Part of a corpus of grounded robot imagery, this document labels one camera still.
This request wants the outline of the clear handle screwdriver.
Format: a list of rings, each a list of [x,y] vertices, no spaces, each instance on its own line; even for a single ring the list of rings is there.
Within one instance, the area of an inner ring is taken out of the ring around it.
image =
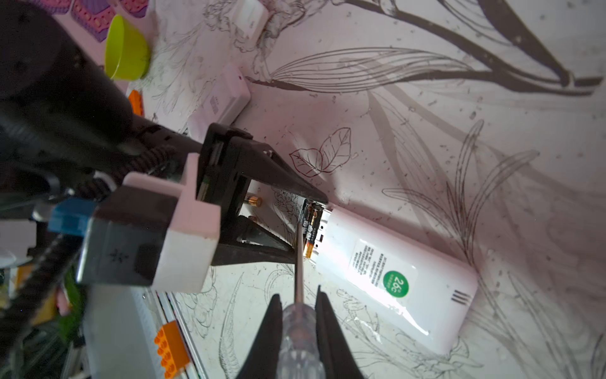
[[[317,316],[305,304],[303,258],[306,242],[301,224],[296,228],[294,303],[282,313],[282,342],[277,378],[322,379],[326,377],[317,345]]]

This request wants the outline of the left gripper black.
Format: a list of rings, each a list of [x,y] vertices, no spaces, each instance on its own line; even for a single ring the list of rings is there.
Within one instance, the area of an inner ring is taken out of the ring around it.
[[[205,136],[197,172],[196,199],[220,208],[241,208],[250,181],[326,205],[328,196],[307,182],[268,144],[248,132],[212,124]],[[212,266],[257,262],[294,264],[293,246],[245,216],[221,230]]]

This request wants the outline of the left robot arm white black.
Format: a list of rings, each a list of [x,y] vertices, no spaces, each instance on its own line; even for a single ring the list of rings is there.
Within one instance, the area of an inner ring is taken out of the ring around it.
[[[61,196],[95,204],[88,268],[150,280],[178,199],[126,186],[129,173],[183,178],[197,154],[191,216],[221,209],[217,265],[291,263],[294,251],[240,215],[252,181],[327,204],[265,143],[213,123],[197,142],[133,113],[126,97],[45,10],[1,4],[1,218],[22,220]]]

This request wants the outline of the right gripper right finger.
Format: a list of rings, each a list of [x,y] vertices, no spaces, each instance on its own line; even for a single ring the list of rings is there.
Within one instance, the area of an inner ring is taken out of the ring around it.
[[[317,345],[326,378],[364,379],[341,330],[328,295],[318,287],[315,311]]]

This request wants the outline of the white remote control with batteries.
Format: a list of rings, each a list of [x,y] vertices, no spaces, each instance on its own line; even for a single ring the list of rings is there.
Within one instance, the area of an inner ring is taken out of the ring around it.
[[[189,136],[203,142],[211,124],[230,126],[250,100],[245,76],[237,66],[228,63],[202,105],[188,118]]]

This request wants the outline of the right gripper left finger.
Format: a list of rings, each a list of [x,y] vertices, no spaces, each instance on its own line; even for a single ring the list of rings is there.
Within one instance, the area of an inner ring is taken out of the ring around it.
[[[282,310],[280,296],[273,295],[246,361],[236,379],[276,378],[279,350],[282,344]]]

